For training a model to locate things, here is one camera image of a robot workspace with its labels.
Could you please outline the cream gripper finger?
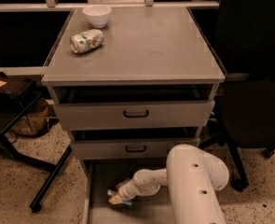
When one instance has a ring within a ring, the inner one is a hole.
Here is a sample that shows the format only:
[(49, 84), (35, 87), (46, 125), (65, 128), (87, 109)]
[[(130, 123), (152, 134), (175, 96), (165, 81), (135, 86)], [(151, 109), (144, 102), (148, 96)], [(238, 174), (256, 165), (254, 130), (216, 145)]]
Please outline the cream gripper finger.
[(110, 202), (110, 204), (112, 205), (118, 205), (118, 204), (122, 204), (123, 200), (122, 198), (117, 194), (115, 196), (112, 196), (109, 198), (108, 202)]
[(116, 185), (116, 189), (119, 190), (121, 187), (126, 185), (129, 182), (129, 180), (124, 180)]

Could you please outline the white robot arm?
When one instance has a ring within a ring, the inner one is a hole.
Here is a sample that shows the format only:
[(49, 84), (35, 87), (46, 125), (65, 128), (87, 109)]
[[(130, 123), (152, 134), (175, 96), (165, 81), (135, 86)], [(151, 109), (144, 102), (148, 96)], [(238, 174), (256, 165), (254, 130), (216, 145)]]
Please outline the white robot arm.
[(173, 147), (163, 169), (141, 169), (133, 178), (107, 191), (112, 205), (130, 205), (137, 196), (152, 196), (168, 188), (175, 224), (227, 224), (216, 192), (224, 189), (229, 171), (218, 157), (198, 147)]

